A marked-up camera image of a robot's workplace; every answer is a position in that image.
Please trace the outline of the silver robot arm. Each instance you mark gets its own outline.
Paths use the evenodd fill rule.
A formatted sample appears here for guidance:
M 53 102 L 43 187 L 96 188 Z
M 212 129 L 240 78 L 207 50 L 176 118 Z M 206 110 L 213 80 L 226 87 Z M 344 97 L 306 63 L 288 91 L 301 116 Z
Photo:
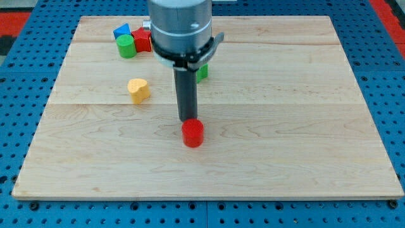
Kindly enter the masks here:
M 147 0 L 151 31 L 158 59 L 176 70 L 195 72 L 214 56 L 224 33 L 213 36 L 212 1 Z

